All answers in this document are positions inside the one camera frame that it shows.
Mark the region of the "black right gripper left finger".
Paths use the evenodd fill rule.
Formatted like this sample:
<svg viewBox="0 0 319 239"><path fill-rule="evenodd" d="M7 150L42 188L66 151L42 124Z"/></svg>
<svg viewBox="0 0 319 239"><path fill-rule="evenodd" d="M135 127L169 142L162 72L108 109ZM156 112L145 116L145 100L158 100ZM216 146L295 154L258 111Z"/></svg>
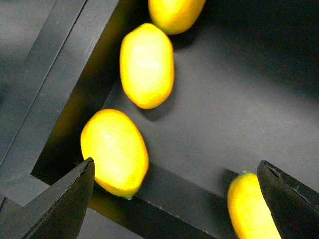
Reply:
<svg viewBox="0 0 319 239"><path fill-rule="evenodd" d="M75 239L94 186L95 165L88 158L27 205L1 221L2 239Z"/></svg>

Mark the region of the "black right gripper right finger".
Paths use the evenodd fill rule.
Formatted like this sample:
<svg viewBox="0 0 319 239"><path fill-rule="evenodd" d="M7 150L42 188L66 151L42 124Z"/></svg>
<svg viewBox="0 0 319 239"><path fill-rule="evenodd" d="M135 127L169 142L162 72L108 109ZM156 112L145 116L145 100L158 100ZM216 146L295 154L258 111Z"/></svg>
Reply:
<svg viewBox="0 0 319 239"><path fill-rule="evenodd" d="M266 160L257 168L262 195L283 239L319 237L319 194Z"/></svg>

